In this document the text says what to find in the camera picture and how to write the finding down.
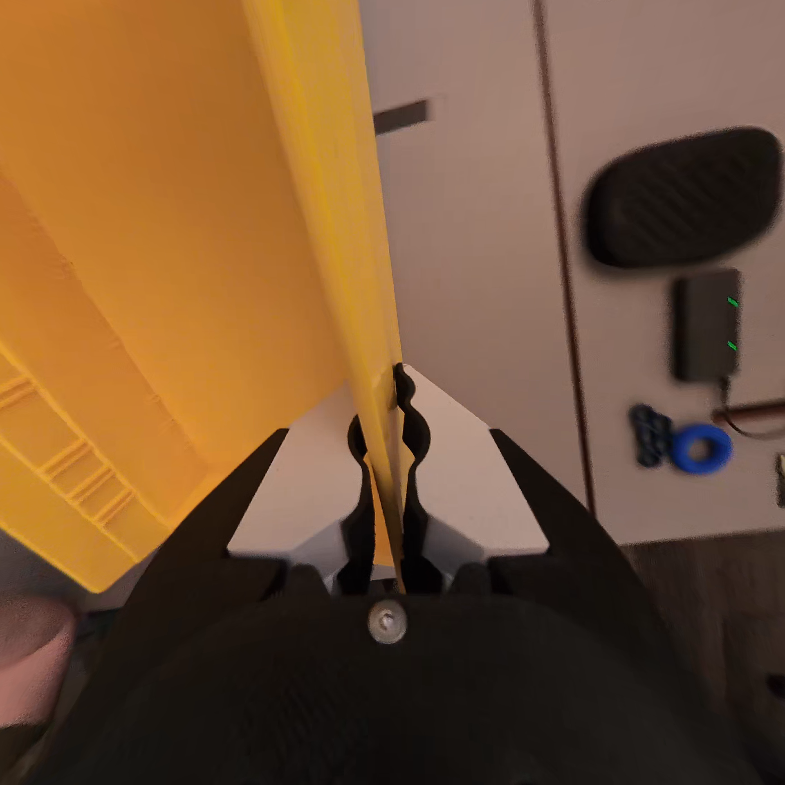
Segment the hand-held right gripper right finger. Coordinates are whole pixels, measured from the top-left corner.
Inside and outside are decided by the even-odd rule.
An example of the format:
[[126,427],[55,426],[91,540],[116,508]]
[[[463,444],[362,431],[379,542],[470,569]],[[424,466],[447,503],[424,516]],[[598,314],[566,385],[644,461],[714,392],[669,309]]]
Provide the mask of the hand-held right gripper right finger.
[[545,554],[542,528],[490,427],[411,366],[394,368],[412,456],[400,573],[407,594],[440,594],[466,564]]

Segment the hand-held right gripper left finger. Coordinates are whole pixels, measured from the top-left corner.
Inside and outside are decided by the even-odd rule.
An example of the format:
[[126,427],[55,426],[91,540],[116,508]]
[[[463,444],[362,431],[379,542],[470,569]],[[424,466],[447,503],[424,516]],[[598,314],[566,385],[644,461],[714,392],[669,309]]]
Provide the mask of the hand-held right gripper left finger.
[[229,555],[313,567],[331,594],[363,593],[375,556],[366,454],[344,384],[289,427],[229,541]]

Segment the black tape strip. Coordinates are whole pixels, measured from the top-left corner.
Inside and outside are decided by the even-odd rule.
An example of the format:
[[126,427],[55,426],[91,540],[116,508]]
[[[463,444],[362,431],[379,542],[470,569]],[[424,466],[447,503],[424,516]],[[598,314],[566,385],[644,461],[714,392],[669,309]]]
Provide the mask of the black tape strip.
[[411,103],[400,104],[373,115],[374,130],[377,137],[404,130],[428,122],[430,117],[430,101],[421,99]]

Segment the dark blue plastic toy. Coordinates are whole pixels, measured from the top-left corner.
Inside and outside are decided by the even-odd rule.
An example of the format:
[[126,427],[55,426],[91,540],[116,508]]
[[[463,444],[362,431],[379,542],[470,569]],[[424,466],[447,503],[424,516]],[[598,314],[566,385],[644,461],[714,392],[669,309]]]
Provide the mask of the dark blue plastic toy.
[[629,409],[629,422],[633,428],[636,460],[645,469],[662,466],[670,459],[673,443],[671,418],[647,404],[635,404]]

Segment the black oval pouch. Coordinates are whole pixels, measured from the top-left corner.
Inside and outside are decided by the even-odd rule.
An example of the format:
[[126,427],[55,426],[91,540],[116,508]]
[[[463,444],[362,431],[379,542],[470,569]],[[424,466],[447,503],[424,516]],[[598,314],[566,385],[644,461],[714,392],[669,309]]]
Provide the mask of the black oval pouch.
[[650,144],[596,172],[582,203],[583,241],[614,269],[685,267],[727,256],[775,224],[783,146],[734,126]]

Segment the black power bank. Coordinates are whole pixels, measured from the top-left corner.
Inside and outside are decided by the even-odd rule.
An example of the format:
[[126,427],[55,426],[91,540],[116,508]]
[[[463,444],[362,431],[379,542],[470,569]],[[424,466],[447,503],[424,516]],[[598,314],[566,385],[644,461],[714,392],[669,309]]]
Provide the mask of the black power bank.
[[720,269],[672,287],[672,370],[679,381],[713,384],[739,367],[742,277]]

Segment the yellow plastic bin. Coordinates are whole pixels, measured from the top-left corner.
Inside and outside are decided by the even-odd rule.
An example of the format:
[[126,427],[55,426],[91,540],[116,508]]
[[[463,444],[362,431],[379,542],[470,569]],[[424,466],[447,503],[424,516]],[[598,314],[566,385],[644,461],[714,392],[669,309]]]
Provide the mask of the yellow plastic bin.
[[358,2],[2,2],[2,530],[100,593],[401,346]]

